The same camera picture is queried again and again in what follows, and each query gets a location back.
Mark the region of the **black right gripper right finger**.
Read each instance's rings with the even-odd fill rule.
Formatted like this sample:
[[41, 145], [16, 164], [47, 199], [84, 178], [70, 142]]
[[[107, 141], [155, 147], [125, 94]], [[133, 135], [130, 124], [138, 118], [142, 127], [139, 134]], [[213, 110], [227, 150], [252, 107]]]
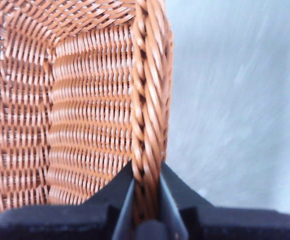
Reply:
[[212, 205], [166, 164], [161, 173], [191, 240], [290, 240], [290, 214]]

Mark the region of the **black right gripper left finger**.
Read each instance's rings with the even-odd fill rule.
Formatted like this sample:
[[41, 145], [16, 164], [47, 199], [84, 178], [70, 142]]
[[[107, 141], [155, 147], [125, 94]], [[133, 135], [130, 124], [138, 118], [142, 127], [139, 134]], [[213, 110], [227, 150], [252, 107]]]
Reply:
[[0, 240], [130, 240], [133, 173], [128, 163], [80, 205], [33, 205], [0, 214]]

